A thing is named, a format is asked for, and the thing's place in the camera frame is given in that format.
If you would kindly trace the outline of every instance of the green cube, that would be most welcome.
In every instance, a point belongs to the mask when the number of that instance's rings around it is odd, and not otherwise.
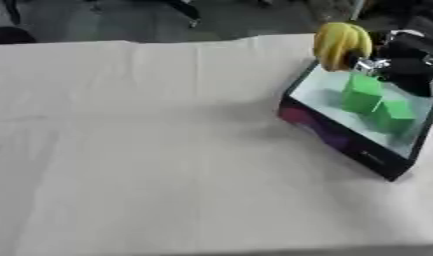
[[[404,132],[415,120],[406,100],[382,101],[370,117],[378,130],[386,133]]]
[[[376,78],[351,74],[342,91],[342,109],[358,114],[370,114],[382,97],[382,86]]]

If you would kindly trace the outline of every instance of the white tablecloth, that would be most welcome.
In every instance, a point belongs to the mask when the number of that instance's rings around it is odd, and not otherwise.
[[[276,117],[311,45],[0,46],[0,256],[433,255],[433,129],[388,183]]]

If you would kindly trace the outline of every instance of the gray floor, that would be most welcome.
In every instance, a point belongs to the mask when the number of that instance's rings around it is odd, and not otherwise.
[[[195,29],[187,19],[157,2],[103,0],[99,14],[80,0],[32,0],[20,4],[21,27],[41,42],[130,40],[183,42],[231,40],[260,34],[307,33],[317,22],[306,3],[275,0],[268,9],[253,0],[196,0],[203,21]],[[2,24],[8,18],[0,12]]]

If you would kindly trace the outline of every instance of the yellow toy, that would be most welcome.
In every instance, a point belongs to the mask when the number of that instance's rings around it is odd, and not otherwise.
[[[373,43],[368,32],[348,23],[327,23],[314,37],[314,56],[327,71],[348,70],[344,64],[347,52],[355,50],[368,58],[372,49]]]

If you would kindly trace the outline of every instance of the black box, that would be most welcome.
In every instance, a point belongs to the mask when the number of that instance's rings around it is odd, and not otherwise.
[[[284,93],[278,115],[289,123],[310,128],[326,144],[394,181],[414,165],[420,153],[433,124],[433,101],[385,85],[389,97],[400,95],[413,102],[418,120],[404,135],[381,134],[366,124],[362,126],[363,117],[341,110],[340,105],[336,109],[336,97],[340,97],[337,87],[344,87],[348,77],[348,72],[328,73],[313,62]]]

